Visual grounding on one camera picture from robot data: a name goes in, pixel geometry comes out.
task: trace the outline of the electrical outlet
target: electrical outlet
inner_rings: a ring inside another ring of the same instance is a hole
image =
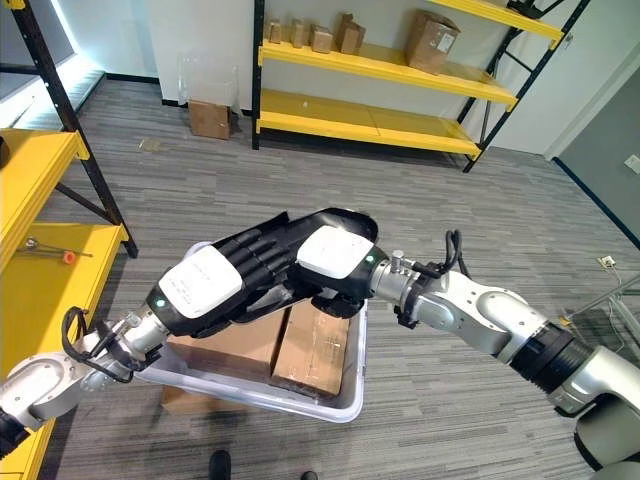
[[[611,255],[607,255],[606,257],[599,257],[599,258],[596,258],[596,260],[598,261],[600,266],[605,270],[607,268],[612,268],[616,266],[616,261],[613,259]]]
[[[637,155],[631,155],[624,161],[624,164],[633,170],[636,175],[640,175],[640,158]]]

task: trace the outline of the white plastic bin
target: white plastic bin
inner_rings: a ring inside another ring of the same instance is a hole
[[[359,315],[349,320],[342,387],[340,393],[332,399],[314,399],[264,383],[194,370],[167,345],[160,351],[162,358],[136,376],[149,382],[171,385],[246,405],[297,413],[333,423],[347,423],[355,420],[362,410],[366,347],[365,304]]]

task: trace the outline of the black baseboard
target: black baseboard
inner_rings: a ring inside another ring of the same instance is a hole
[[[162,104],[167,107],[180,107],[180,108],[188,108],[188,103],[178,103],[177,100],[167,100],[166,98],[162,99]]]
[[[141,77],[139,75],[124,75],[122,73],[107,73],[108,80],[122,80],[125,82],[153,83],[160,85],[158,77]]]
[[[558,157],[553,157],[553,161],[558,164],[558,166],[564,171],[564,173],[566,173],[567,175],[569,175],[569,177],[571,177],[571,180],[573,180],[576,185],[578,185],[582,191],[584,193],[587,194],[587,196],[593,200],[593,202],[598,205],[598,207],[600,207],[600,210],[602,210],[604,212],[604,214],[609,217],[609,219],[616,224],[616,227],[618,227],[620,229],[620,231],[622,233],[625,234],[625,236],[631,240],[631,243],[633,243],[636,248],[640,249],[640,239],[638,237],[636,237],[633,232],[631,230],[629,230],[627,228],[627,226],[622,222],[622,220],[620,220],[615,213],[613,213],[611,211],[611,209],[609,207],[607,207],[604,202],[602,200],[600,200],[598,198],[598,196],[593,193],[593,191],[587,187],[587,185],[585,185],[585,183],[580,180],[580,178],[573,173],[573,171],[562,161],[560,160]]]

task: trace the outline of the yellow metal shelving unit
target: yellow metal shelving unit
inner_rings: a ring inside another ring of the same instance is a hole
[[[130,257],[138,247],[89,147],[76,110],[60,81],[28,0],[5,0],[33,65],[11,70],[38,75],[65,132],[0,130],[9,160],[0,169],[0,374],[39,352],[61,350],[61,322],[72,306],[91,318],[120,245]],[[79,159],[102,208],[60,182]],[[108,225],[33,223],[56,189],[108,221]],[[33,235],[43,244],[90,253],[72,265],[61,258],[17,252]],[[0,480],[35,480],[54,422],[32,433],[0,462]]]
[[[558,27],[546,24],[540,20],[520,15],[518,12],[506,7],[501,7],[485,0],[429,0],[445,7],[470,13],[476,17],[486,18],[494,22],[503,23],[510,27],[518,28],[526,32],[536,33],[551,39],[551,49],[556,48],[564,33]]]
[[[2,272],[73,158],[89,153],[78,132],[0,129],[0,135],[12,155],[0,170]]]
[[[0,170],[0,374],[6,378],[21,360],[61,350],[60,324],[66,310],[95,310],[120,243],[122,225],[38,224],[38,212],[74,158],[86,158],[80,134],[2,130],[10,158]],[[73,265],[58,258],[16,252],[28,235],[65,249],[91,253]],[[1,480],[38,476],[53,420],[0,463]]]
[[[261,103],[258,131],[264,127],[472,157],[480,153],[453,120],[275,90],[262,90]]]
[[[482,98],[509,108],[517,102],[509,90],[483,70],[448,62],[440,74],[434,75],[407,66],[401,50],[379,45],[365,43],[358,55],[347,55],[336,50],[317,53],[308,45],[294,48],[287,41],[271,43],[265,39],[260,47],[259,65],[265,58]]]
[[[433,75],[407,66],[402,51],[372,44],[364,44],[358,55],[340,53],[335,45],[329,53],[317,53],[312,51],[309,46],[294,48],[286,40],[289,38],[287,28],[283,29],[284,41],[271,43],[268,39],[263,38],[265,0],[254,0],[252,148],[254,150],[260,148],[261,128],[274,129],[338,139],[463,153],[467,156],[467,165],[463,171],[469,172],[491,144],[513,110],[517,108],[520,99],[533,85],[555,53],[559,42],[562,41],[566,32],[571,30],[590,0],[578,0],[578,5],[575,6],[562,28],[528,18],[515,10],[485,0],[430,1],[511,27],[486,69],[447,62],[440,74]],[[564,0],[553,2],[540,12],[541,15],[544,16],[562,1]],[[527,65],[508,50],[511,42],[522,32],[542,35],[551,40],[549,49],[535,66]],[[494,78],[498,71],[498,64],[503,57],[509,57],[529,73],[528,78],[515,94],[501,86]],[[266,60],[297,63],[325,70],[378,78],[464,95],[468,98],[456,120],[375,109],[365,105],[335,102],[315,97],[313,97],[314,107],[310,109],[308,108],[309,98],[304,95],[262,91],[262,69]],[[462,125],[477,100],[486,101],[486,106],[480,139],[474,143],[465,133]],[[506,108],[487,133],[492,103],[504,104]]]

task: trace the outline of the small cardboard box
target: small cardboard box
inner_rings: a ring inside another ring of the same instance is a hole
[[[311,302],[291,309],[271,383],[305,395],[337,395],[349,320],[317,310]]]
[[[357,55],[364,40],[366,28],[353,21],[353,15],[343,13],[336,34],[336,46],[342,53]]]
[[[439,73],[460,29],[446,17],[416,11],[405,48],[407,65],[427,73]]]
[[[280,20],[274,18],[269,22],[269,41],[271,43],[280,43],[282,41],[282,27]]]
[[[318,53],[329,53],[333,43],[333,35],[326,27],[311,25],[311,36],[309,39],[311,50]]]
[[[210,412],[242,412],[250,407],[229,402],[201,393],[185,392],[181,388],[165,385],[162,389],[160,405],[172,415],[193,415]]]
[[[304,45],[304,24],[296,18],[291,21],[291,45],[293,48],[302,48]]]
[[[167,343],[190,368],[267,382],[286,311],[234,324],[207,338],[169,337]]]
[[[231,109],[224,105],[189,99],[191,133],[227,140],[231,134]]]

